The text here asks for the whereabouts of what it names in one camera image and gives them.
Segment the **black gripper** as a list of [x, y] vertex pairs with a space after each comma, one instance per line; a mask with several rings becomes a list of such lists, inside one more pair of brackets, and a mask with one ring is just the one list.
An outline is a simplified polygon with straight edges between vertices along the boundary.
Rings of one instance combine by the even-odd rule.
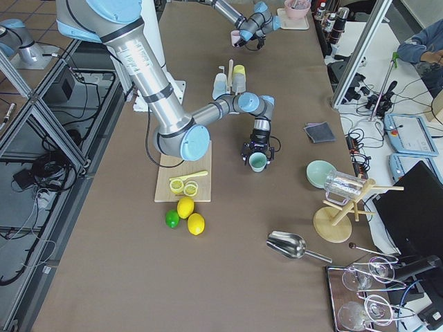
[[271, 146], [270, 131], [262, 129], [254, 129], [250, 135], [250, 140], [244, 142], [241, 150], [242, 160], [246, 162], [251, 159], [253, 153], [264, 154], [266, 158], [266, 165], [269, 165], [274, 160], [275, 147]]
[[242, 46], [247, 45], [250, 41], [257, 40], [257, 47], [264, 46], [265, 38], [252, 33], [242, 33]]

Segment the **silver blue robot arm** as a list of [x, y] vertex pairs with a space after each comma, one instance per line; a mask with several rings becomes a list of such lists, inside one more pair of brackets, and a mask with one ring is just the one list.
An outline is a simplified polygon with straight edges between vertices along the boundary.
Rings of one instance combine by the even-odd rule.
[[273, 160], [269, 144], [274, 99], [254, 93], [224, 93], [203, 108], [186, 112], [150, 42], [159, 33], [144, 34], [145, 24], [158, 24], [153, 1], [57, 1], [57, 26], [63, 35], [112, 49], [136, 85], [159, 126], [154, 146], [165, 155], [187, 161], [202, 158], [210, 144], [207, 125], [230, 113], [249, 113], [255, 122], [242, 158], [260, 152]]
[[275, 16], [263, 1], [259, 1], [254, 5], [254, 11], [249, 17], [238, 12], [227, 1], [212, 0], [199, 1], [199, 3], [214, 8], [234, 25], [239, 32], [239, 41], [234, 43], [235, 47], [245, 46], [249, 49], [247, 44], [256, 40], [257, 46], [255, 50], [260, 50], [265, 44], [266, 36], [281, 28], [279, 16]]

